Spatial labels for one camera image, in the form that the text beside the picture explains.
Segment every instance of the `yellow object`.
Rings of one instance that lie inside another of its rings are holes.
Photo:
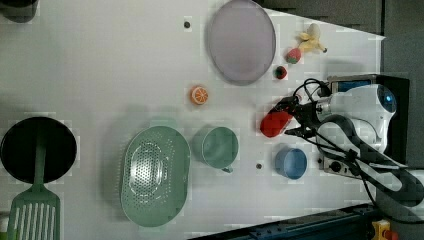
[[[323,52],[327,52],[327,48],[325,48],[319,42],[320,36],[321,36],[321,31],[319,29],[319,26],[315,23],[312,23],[311,26],[309,26],[306,33],[303,32],[299,35],[300,39],[304,41],[299,45],[300,51],[309,52],[314,49],[320,49]]]
[[[386,220],[380,220],[378,222],[372,222],[372,226],[375,229],[375,235],[372,240],[387,240],[383,237],[383,232],[385,230],[390,230],[390,222]]]

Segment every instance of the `green strainer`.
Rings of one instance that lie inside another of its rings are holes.
[[[121,203],[127,217],[143,227],[172,220],[187,197],[190,148],[170,122],[139,133],[125,155]]]

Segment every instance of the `black frying pan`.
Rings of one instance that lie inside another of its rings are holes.
[[[0,158],[14,178],[26,183],[34,182],[38,127],[46,136],[44,183],[62,177],[71,168],[77,154],[74,135],[68,127],[54,119],[33,117],[15,124],[3,138]]]

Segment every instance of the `small blue cup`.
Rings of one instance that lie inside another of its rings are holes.
[[[277,172],[292,180],[299,179],[306,171],[305,153],[298,148],[282,149],[275,157]]]

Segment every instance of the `white table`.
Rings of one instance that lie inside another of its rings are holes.
[[[43,0],[31,24],[0,19],[1,133],[17,120],[47,114],[78,138],[75,165],[47,185],[62,201],[62,239],[184,239],[368,202],[359,181],[318,169],[312,145],[284,135],[268,139],[257,129],[272,104],[308,77],[378,73],[382,38],[314,21],[328,53],[308,53],[289,66],[283,53],[313,21],[267,11],[277,34],[274,64],[256,83],[232,86],[217,74],[204,43],[205,25],[223,3]],[[272,76],[280,64],[287,80]],[[209,89],[206,105],[189,102],[194,84]],[[119,173],[130,139],[157,115],[174,117],[189,141],[205,124],[231,127],[240,153],[233,174],[192,158],[183,210],[163,227],[146,229],[123,214]],[[273,169],[285,145],[308,156],[298,181]],[[1,167],[0,210],[28,187]]]

